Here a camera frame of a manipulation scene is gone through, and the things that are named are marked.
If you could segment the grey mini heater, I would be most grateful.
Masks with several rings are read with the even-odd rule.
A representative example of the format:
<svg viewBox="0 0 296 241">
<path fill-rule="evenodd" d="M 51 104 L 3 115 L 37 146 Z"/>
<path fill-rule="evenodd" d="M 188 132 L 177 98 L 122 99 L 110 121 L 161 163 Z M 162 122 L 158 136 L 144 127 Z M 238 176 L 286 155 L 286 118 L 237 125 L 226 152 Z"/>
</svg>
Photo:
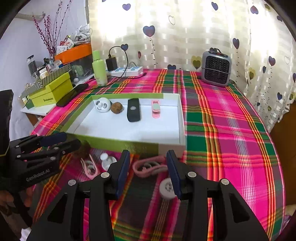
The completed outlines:
<svg viewBox="0 0 296 241">
<path fill-rule="evenodd" d="M 202 56 L 201 80 L 204 82 L 226 87 L 229 84 L 232 60 L 217 48 L 210 48 Z"/>
</svg>

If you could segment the white grey round hook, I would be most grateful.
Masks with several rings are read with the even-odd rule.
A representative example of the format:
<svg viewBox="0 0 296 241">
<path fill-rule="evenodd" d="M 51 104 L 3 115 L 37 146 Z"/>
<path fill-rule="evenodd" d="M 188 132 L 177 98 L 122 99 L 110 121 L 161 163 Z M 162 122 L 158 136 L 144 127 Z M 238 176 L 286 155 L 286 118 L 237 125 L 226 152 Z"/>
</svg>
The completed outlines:
<svg viewBox="0 0 296 241">
<path fill-rule="evenodd" d="M 100 155 L 100 160 L 104 171 L 108 171 L 110 165 L 117 162 L 115 157 L 109 156 L 107 153 L 102 153 Z"/>
</svg>

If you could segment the chevron pattern box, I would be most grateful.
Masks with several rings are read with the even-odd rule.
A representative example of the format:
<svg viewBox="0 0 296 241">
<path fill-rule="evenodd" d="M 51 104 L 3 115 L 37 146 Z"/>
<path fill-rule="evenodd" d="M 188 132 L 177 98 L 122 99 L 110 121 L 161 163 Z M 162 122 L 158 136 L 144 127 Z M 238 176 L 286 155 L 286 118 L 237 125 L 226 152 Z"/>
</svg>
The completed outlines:
<svg viewBox="0 0 296 241">
<path fill-rule="evenodd" d="M 58 70 L 51 72 L 48 76 L 43 79 L 35 81 L 30 87 L 26 87 L 21 94 L 21 98 L 25 98 L 30 94 L 44 88 L 46 85 L 50 84 L 55 79 L 59 78 L 61 75 L 68 73 L 71 70 L 71 65 L 67 64 Z"/>
</svg>

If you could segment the pink earhook clip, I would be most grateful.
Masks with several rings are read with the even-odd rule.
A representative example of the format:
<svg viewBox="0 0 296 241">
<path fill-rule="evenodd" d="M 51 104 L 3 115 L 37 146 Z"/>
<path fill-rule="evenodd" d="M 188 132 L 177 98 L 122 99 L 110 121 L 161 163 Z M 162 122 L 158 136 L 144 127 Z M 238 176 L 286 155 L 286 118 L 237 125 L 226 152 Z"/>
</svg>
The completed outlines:
<svg viewBox="0 0 296 241">
<path fill-rule="evenodd" d="M 99 171 L 97 169 L 97 166 L 96 166 L 95 161 L 93 160 L 93 157 L 91 156 L 91 154 L 89 154 L 88 160 L 84 160 L 83 158 L 80 158 L 80 162 L 81 162 L 81 165 L 82 165 L 85 175 L 89 179 L 92 180 L 98 175 Z"/>
</svg>

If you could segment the green white cardboard tray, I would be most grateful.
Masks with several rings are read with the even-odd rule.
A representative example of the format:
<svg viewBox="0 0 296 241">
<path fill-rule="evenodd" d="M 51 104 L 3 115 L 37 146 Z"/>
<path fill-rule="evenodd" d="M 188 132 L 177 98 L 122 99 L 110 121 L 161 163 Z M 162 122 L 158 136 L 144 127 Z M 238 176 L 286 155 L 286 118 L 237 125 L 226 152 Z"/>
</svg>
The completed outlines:
<svg viewBox="0 0 296 241">
<path fill-rule="evenodd" d="M 123 111 L 100 113 L 95 101 L 101 97 L 120 102 Z M 127 119 L 128 100 L 138 98 L 140 121 Z M 160 117 L 152 117 L 152 100 L 160 104 Z M 89 97 L 63 125 L 63 132 L 87 141 L 96 149 L 121 152 L 129 150 L 142 156 L 165 156 L 174 150 L 182 157 L 186 149 L 185 126 L 181 98 L 176 93 L 100 94 Z"/>
</svg>

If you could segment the white round jar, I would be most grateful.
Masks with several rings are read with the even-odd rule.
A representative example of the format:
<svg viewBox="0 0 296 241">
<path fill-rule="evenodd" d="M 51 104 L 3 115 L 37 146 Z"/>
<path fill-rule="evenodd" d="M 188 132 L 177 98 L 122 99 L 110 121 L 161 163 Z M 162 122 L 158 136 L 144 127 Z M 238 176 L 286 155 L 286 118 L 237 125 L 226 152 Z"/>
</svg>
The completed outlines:
<svg viewBox="0 0 296 241">
<path fill-rule="evenodd" d="M 165 200 L 172 200 L 176 198 L 173 185 L 170 178 L 164 179 L 159 185 L 160 196 Z"/>
</svg>

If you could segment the plaid bedspread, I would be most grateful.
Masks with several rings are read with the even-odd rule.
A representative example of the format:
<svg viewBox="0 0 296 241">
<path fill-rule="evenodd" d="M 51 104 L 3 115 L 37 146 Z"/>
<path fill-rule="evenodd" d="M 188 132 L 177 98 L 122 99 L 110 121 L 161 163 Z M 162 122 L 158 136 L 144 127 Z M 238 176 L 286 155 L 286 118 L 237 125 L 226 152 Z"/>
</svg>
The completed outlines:
<svg viewBox="0 0 296 241">
<path fill-rule="evenodd" d="M 177 93 L 185 120 L 183 161 L 209 180 L 228 179 L 248 203 L 270 240 L 282 231 L 285 184 L 273 141 L 252 104 L 234 85 L 215 87 L 197 72 L 147 70 L 138 79 L 114 81 L 98 89 L 95 81 L 65 108 L 54 108 L 33 134 L 59 131 L 82 103 L 94 94 Z M 165 173 L 147 179 L 130 173 L 123 195 L 112 201 L 116 240 L 181 240 L 187 202 L 163 200 L 158 187 Z"/>
</svg>

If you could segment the dried flower branches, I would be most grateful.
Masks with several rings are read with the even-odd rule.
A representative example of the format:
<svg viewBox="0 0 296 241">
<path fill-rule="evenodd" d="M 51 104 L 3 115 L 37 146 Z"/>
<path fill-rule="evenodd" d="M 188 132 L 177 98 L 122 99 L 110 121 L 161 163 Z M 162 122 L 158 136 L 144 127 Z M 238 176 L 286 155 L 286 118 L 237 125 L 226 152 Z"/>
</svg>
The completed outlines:
<svg viewBox="0 0 296 241">
<path fill-rule="evenodd" d="M 64 1 L 59 1 L 53 22 L 50 15 L 47 15 L 45 12 L 42 13 L 40 21 L 38 21 L 37 15 L 32 15 L 38 34 L 45 44 L 51 58 L 54 58 L 56 55 L 61 29 L 66 15 L 70 11 L 72 1 L 69 0 L 67 2 L 65 11 L 62 13 L 63 3 Z"/>
</svg>

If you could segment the black smartphone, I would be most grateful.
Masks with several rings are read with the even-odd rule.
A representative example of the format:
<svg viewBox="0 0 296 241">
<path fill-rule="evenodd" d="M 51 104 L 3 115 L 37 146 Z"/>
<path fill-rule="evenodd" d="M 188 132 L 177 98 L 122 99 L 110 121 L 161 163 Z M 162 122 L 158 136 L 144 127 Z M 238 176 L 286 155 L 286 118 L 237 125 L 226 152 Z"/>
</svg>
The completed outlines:
<svg viewBox="0 0 296 241">
<path fill-rule="evenodd" d="M 84 90 L 88 88 L 87 83 L 78 84 L 76 85 L 69 93 L 67 93 L 64 97 L 62 97 L 57 103 L 57 107 L 65 107 L 67 104 L 69 104 L 76 96 L 78 96 L 80 93 L 82 93 Z"/>
</svg>

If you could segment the green lotion bottle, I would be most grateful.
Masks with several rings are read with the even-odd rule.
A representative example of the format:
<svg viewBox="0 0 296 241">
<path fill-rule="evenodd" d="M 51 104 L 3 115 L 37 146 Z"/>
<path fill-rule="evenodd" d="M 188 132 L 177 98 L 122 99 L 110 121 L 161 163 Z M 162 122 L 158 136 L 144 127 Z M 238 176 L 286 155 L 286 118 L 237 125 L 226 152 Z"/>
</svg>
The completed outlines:
<svg viewBox="0 0 296 241">
<path fill-rule="evenodd" d="M 96 82 L 99 86 L 105 86 L 107 85 L 107 75 L 104 60 L 101 59 L 100 52 L 98 50 L 92 52 L 92 57 L 92 67 Z"/>
</svg>

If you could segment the pink loop clip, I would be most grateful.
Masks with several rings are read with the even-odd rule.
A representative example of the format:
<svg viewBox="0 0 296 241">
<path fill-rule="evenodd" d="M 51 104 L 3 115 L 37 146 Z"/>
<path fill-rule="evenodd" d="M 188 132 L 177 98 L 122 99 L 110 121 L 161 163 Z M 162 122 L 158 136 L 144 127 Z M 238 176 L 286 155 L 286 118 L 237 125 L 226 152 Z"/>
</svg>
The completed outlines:
<svg viewBox="0 0 296 241">
<path fill-rule="evenodd" d="M 166 172 L 166 158 L 164 156 L 155 156 L 135 161 L 132 165 L 134 173 L 139 178 L 147 178 L 162 172 Z"/>
</svg>

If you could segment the white panda case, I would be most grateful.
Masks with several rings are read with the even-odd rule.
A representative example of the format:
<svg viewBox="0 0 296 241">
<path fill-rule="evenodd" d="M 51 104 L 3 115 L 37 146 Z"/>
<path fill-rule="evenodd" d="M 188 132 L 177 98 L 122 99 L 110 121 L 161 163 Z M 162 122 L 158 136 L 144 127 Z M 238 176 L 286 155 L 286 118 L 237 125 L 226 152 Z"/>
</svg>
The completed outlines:
<svg viewBox="0 0 296 241">
<path fill-rule="evenodd" d="M 101 97 L 95 101 L 95 108 L 100 113 L 106 113 L 111 109 L 111 101 L 105 97 Z"/>
</svg>

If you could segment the black rectangular device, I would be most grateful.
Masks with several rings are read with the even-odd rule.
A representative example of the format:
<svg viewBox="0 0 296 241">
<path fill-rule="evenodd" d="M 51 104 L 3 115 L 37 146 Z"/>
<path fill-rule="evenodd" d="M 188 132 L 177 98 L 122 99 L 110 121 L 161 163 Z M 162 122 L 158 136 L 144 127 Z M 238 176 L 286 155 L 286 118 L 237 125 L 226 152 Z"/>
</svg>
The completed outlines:
<svg viewBox="0 0 296 241">
<path fill-rule="evenodd" d="M 140 121 L 140 104 L 138 98 L 128 100 L 127 119 L 131 123 Z"/>
</svg>

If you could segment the lime green shoebox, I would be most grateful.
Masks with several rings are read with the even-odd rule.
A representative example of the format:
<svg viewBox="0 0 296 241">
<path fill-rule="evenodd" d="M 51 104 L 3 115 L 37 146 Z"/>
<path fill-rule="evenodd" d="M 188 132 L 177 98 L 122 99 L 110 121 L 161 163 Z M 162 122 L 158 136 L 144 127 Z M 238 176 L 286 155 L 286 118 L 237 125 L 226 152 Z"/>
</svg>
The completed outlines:
<svg viewBox="0 0 296 241">
<path fill-rule="evenodd" d="M 73 89 L 70 74 L 64 73 L 44 88 L 29 95 L 34 107 L 57 103 L 62 97 Z"/>
</svg>

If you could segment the brown walnut in tray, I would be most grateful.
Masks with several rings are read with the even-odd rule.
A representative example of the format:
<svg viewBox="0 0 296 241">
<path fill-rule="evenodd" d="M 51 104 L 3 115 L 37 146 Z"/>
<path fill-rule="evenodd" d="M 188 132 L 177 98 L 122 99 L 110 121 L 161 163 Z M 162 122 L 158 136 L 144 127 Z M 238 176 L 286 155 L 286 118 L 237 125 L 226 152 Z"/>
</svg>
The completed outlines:
<svg viewBox="0 0 296 241">
<path fill-rule="evenodd" d="M 119 114 L 123 111 L 123 105 L 120 102 L 115 102 L 111 105 L 110 110 L 114 114 Z"/>
</svg>

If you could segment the pink green clip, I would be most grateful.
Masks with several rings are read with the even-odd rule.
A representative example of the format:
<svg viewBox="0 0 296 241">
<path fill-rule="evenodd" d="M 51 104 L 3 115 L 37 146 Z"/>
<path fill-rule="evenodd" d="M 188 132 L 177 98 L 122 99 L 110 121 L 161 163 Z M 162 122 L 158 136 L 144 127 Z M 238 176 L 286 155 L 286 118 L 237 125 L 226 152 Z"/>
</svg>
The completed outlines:
<svg viewBox="0 0 296 241">
<path fill-rule="evenodd" d="M 152 117 L 159 118 L 160 117 L 160 104 L 158 100 L 152 100 Z"/>
</svg>

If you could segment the black charger plug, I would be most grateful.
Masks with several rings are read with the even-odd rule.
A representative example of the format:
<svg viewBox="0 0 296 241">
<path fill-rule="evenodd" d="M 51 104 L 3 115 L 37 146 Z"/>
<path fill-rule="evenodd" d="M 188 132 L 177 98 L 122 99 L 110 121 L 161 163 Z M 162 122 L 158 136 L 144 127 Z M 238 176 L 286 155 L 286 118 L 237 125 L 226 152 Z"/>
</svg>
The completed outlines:
<svg viewBox="0 0 296 241">
<path fill-rule="evenodd" d="M 106 59 L 106 66 L 108 71 L 114 71 L 118 68 L 117 60 L 115 57 L 109 57 Z"/>
</svg>

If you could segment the heart pattern curtain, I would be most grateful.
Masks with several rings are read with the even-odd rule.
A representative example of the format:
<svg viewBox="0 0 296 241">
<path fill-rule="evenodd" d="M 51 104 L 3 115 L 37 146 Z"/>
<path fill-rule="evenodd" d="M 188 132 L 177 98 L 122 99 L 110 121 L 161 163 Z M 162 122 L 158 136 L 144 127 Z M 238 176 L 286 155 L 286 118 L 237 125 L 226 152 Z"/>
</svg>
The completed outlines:
<svg viewBox="0 0 296 241">
<path fill-rule="evenodd" d="M 91 46 L 144 68 L 201 70 L 218 49 L 270 131 L 295 102 L 295 37 L 270 1 L 89 1 Z"/>
</svg>

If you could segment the orange lidded storage box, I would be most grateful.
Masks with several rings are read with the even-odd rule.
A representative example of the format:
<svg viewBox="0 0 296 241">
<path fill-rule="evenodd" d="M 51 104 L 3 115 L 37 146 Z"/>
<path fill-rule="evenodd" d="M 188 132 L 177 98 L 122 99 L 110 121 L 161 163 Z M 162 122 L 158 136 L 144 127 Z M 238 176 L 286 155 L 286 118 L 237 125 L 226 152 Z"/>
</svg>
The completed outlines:
<svg viewBox="0 0 296 241">
<path fill-rule="evenodd" d="M 73 47 L 55 56 L 55 60 L 60 60 L 64 65 L 84 58 L 92 54 L 91 44 L 82 44 Z"/>
</svg>

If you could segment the white power strip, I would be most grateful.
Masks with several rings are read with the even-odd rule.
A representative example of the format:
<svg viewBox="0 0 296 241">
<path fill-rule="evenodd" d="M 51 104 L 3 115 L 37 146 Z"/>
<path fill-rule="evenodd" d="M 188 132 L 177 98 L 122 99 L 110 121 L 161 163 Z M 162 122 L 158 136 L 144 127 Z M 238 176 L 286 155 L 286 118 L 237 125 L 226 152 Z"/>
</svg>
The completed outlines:
<svg viewBox="0 0 296 241">
<path fill-rule="evenodd" d="M 142 66 L 135 66 L 131 68 L 117 68 L 113 71 L 106 71 L 107 76 L 113 77 L 138 77 L 144 73 L 144 68 Z"/>
</svg>

